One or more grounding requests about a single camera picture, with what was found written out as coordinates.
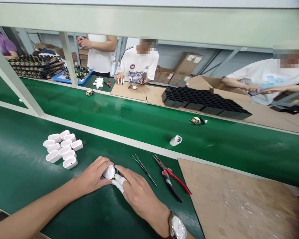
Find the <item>green conveyor belt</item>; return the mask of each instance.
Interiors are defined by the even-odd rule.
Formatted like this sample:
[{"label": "green conveyor belt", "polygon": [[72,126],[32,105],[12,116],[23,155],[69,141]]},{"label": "green conveyor belt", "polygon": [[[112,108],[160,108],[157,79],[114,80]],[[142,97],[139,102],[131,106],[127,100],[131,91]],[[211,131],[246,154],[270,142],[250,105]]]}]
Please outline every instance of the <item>green conveyor belt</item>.
[{"label": "green conveyor belt", "polygon": [[[76,152],[79,163],[71,170],[63,168],[62,159],[55,164],[47,162],[47,150],[42,146],[49,134],[61,133],[65,129],[84,144]],[[133,159],[134,153],[157,187]],[[196,238],[204,238],[190,196],[176,180],[171,179],[184,202],[176,200],[151,152],[3,107],[0,107],[0,209],[10,214],[16,212],[81,174],[99,155],[142,175],[157,197],[180,216],[186,228]],[[177,160],[159,157],[184,181]],[[114,185],[107,185],[74,201],[42,232],[52,239],[159,238],[147,222],[136,215]]]},{"label": "green conveyor belt", "polygon": [[[208,116],[207,124],[197,126],[190,112],[22,81],[49,115],[299,187],[299,135]],[[0,100],[19,105],[7,88],[0,78]],[[172,147],[175,135],[183,142]]]}]

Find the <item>graphic t-shirt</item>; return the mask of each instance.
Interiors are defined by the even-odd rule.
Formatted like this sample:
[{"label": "graphic t-shirt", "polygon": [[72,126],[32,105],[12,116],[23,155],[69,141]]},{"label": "graphic t-shirt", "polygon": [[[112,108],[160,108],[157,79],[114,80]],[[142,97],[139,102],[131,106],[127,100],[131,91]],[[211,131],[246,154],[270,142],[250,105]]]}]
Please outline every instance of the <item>graphic t-shirt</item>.
[{"label": "graphic t-shirt", "polygon": [[10,56],[9,51],[17,51],[16,45],[0,33],[0,51],[4,56]]},{"label": "graphic t-shirt", "polygon": [[151,49],[148,54],[137,53],[136,46],[125,50],[117,68],[118,73],[124,73],[124,81],[138,83],[144,72],[147,73],[149,80],[154,80],[155,71],[158,63],[158,51]]},{"label": "graphic t-shirt", "polygon": [[[280,68],[279,59],[267,59],[254,62],[226,76],[235,78],[246,85],[257,85],[261,90],[299,84],[299,68]],[[251,97],[254,103],[269,105],[279,92]]]}]

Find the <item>pliers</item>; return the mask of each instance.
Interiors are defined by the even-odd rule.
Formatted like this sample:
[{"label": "pliers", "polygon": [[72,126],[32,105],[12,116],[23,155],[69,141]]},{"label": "pliers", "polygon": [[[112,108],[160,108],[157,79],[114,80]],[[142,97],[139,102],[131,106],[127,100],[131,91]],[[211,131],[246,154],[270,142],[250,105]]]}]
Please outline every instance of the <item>pliers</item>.
[{"label": "pliers", "polygon": [[154,154],[153,157],[155,159],[155,161],[158,163],[158,165],[160,166],[160,168],[162,169],[162,175],[165,178],[165,181],[167,183],[168,188],[171,190],[171,192],[174,194],[174,196],[180,201],[183,202],[183,199],[181,198],[181,196],[176,192],[176,190],[174,189],[172,183],[170,182],[169,179],[169,175],[172,176],[174,179],[176,179],[185,189],[185,191],[187,192],[187,194],[192,195],[192,193],[190,192],[189,188],[186,186],[185,183],[183,183],[174,173],[170,168],[167,168],[163,162],[156,156],[156,154]]}]

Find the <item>stacked trays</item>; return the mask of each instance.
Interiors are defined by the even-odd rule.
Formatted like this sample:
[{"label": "stacked trays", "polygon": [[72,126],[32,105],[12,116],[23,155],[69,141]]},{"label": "stacked trays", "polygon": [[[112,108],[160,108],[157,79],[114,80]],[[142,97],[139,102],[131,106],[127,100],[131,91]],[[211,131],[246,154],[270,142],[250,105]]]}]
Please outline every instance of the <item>stacked trays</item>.
[{"label": "stacked trays", "polygon": [[51,79],[65,69],[63,62],[60,60],[61,58],[58,56],[25,55],[8,61],[19,76]]},{"label": "stacked trays", "polygon": [[218,94],[207,90],[196,90],[187,87],[167,87],[162,94],[166,106],[184,107],[203,113],[219,115],[238,120],[252,116],[233,100],[224,99]]}]

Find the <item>man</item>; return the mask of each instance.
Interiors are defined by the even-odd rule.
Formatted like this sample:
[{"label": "man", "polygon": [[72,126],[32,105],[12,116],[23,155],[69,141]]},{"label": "man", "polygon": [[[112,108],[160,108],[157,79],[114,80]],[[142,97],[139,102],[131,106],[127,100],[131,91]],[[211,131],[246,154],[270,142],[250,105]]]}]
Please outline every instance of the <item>man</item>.
[{"label": "man", "polygon": [[299,92],[299,50],[282,59],[257,61],[226,76],[222,82],[249,92],[262,92],[251,102],[269,105],[283,91]]},{"label": "man", "polygon": [[[119,176],[112,181],[101,179],[103,172],[110,165],[113,163],[108,158],[98,157],[77,178],[71,179],[53,192],[4,219],[0,222],[0,239],[32,239],[69,203],[111,183],[120,189],[133,210],[146,220],[157,234],[168,238],[171,212],[167,206],[158,200],[142,176],[122,166],[115,167],[125,178]],[[194,238],[190,233],[187,235],[188,238]]]},{"label": "man", "polygon": [[117,69],[116,83],[119,80],[141,83],[143,73],[147,73],[144,84],[154,80],[158,63],[158,51],[153,49],[156,40],[142,39],[140,44],[125,50]]},{"label": "man", "polygon": [[89,50],[87,66],[93,69],[93,75],[110,77],[111,56],[116,49],[117,37],[86,34],[86,38],[78,37],[76,43],[84,50]]}]

